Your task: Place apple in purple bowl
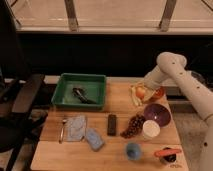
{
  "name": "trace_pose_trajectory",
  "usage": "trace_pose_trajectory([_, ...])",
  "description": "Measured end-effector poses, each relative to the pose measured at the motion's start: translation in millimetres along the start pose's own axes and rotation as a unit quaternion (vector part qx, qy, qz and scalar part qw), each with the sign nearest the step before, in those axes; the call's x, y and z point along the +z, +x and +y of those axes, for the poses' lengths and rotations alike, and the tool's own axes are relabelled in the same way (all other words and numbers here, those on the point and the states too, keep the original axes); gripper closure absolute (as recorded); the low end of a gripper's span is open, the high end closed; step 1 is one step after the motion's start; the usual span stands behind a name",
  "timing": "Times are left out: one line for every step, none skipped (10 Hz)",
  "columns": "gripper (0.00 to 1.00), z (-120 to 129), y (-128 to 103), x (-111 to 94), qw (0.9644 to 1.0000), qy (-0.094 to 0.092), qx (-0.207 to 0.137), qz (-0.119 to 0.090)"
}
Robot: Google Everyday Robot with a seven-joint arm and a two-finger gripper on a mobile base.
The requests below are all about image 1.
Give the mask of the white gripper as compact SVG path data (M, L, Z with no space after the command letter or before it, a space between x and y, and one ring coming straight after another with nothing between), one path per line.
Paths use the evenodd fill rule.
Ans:
M138 91L139 89L145 91L142 101L147 102L154 96L154 94L156 93L155 90L157 90L160 87L160 85L149 78L144 78L143 83L133 84L131 85L131 88L134 88L136 91Z

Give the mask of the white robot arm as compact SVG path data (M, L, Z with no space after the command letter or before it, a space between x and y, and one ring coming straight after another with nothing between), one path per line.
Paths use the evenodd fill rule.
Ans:
M157 56L156 62L156 67L141 81L145 88L142 101L150 100L161 87L162 82L171 78L208 125L200 156L199 171L213 171L213 92L185 70L187 64L185 56L162 52Z

